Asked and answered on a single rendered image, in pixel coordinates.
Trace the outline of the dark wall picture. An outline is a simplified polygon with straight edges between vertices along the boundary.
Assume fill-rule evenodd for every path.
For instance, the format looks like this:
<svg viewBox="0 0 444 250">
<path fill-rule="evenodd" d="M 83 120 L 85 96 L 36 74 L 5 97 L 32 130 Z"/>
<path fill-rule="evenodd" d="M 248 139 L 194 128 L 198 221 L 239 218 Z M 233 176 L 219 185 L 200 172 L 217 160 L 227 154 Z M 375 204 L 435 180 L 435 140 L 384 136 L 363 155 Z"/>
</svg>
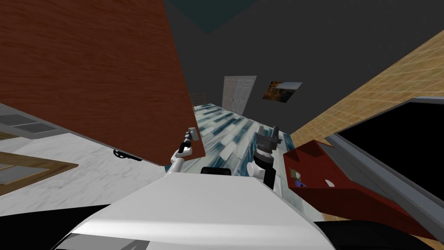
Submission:
<svg viewBox="0 0 444 250">
<path fill-rule="evenodd" d="M 273 81 L 270 83 L 262 99 L 287 103 L 301 85 L 301 82 Z"/>
</svg>

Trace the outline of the red open shelf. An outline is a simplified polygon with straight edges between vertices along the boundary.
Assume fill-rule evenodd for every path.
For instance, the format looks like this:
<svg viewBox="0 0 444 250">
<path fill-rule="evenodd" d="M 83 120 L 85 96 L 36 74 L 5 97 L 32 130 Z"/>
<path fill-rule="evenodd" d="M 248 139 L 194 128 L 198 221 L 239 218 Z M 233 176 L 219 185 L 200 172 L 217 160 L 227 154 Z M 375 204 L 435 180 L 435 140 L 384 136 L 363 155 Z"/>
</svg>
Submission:
<svg viewBox="0 0 444 250">
<path fill-rule="evenodd" d="M 323 214 L 385 224 L 434 239 L 401 206 L 341 155 L 312 140 L 283 155 L 290 190 Z"/>
</svg>

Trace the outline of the black window with grey frame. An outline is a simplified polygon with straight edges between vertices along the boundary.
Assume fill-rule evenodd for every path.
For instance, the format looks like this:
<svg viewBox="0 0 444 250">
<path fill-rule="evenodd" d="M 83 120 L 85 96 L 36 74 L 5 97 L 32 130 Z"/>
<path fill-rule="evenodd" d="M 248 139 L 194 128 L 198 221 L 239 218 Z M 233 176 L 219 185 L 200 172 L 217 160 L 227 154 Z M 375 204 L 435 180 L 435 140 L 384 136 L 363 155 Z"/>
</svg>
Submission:
<svg viewBox="0 0 444 250">
<path fill-rule="evenodd" d="M 326 141 L 444 244 L 444 97 L 415 97 Z"/>
</svg>

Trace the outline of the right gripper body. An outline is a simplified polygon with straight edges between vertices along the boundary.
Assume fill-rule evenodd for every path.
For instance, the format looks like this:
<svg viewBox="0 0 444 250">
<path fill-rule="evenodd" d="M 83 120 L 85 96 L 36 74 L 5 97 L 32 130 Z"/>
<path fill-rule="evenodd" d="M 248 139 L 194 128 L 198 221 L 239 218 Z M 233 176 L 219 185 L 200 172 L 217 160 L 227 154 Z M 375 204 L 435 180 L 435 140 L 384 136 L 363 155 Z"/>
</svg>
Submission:
<svg viewBox="0 0 444 250">
<path fill-rule="evenodd" d="M 260 134 L 257 134 L 256 136 L 257 146 L 266 150 L 276 150 L 277 145 L 281 142 L 282 140 L 278 136 L 271 137 Z"/>
</svg>

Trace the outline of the white panelled double door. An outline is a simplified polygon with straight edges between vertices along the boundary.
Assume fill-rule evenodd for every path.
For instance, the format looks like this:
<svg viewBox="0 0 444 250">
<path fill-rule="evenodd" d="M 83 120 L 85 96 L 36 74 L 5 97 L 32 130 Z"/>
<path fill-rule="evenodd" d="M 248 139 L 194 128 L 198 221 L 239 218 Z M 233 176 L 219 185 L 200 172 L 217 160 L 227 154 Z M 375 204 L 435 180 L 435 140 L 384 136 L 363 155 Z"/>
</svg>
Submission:
<svg viewBox="0 0 444 250">
<path fill-rule="evenodd" d="M 257 76 L 225 76 L 222 108 L 243 115 Z"/>
</svg>

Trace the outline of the grey panelled cabinet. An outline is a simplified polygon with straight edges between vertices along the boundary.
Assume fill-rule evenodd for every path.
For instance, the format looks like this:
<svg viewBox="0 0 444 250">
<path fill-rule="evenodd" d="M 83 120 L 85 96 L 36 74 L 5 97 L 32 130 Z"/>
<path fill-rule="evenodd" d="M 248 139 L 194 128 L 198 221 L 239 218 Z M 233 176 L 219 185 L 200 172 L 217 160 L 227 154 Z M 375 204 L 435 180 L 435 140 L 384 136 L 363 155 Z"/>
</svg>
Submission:
<svg viewBox="0 0 444 250">
<path fill-rule="evenodd" d="M 0 103 L 0 132 L 26 139 L 41 139 L 69 130 Z"/>
</svg>

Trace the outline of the brown wooden door leaf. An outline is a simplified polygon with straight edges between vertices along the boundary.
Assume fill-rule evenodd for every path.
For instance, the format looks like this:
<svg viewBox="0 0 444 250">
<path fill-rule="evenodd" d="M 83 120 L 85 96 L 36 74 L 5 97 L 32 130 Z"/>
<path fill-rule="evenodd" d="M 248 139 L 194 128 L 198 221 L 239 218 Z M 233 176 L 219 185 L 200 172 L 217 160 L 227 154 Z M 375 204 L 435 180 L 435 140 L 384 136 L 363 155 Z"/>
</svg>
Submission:
<svg viewBox="0 0 444 250">
<path fill-rule="evenodd" d="M 197 127 L 163 0 L 0 0 L 0 103 L 161 166 Z"/>
</svg>

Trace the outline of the wooden framed grey panel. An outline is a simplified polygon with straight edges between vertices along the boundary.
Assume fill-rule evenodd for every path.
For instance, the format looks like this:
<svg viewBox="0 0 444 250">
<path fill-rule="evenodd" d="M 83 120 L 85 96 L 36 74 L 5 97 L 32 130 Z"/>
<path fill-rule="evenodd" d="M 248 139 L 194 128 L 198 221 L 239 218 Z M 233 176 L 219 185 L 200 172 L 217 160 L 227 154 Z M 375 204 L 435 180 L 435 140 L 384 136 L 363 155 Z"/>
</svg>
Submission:
<svg viewBox="0 0 444 250">
<path fill-rule="evenodd" d="M 0 196 L 78 167 L 78 164 L 0 151 Z"/>
</svg>

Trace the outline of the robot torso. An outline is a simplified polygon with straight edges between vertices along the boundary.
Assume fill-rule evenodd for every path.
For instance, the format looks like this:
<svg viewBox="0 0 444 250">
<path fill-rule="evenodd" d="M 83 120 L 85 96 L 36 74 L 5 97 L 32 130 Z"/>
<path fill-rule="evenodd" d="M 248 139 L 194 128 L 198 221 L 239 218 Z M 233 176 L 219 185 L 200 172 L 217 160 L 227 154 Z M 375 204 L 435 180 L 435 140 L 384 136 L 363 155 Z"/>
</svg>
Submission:
<svg viewBox="0 0 444 250">
<path fill-rule="evenodd" d="M 253 177 L 173 172 L 92 214 L 52 250 L 338 250 Z"/>
</svg>

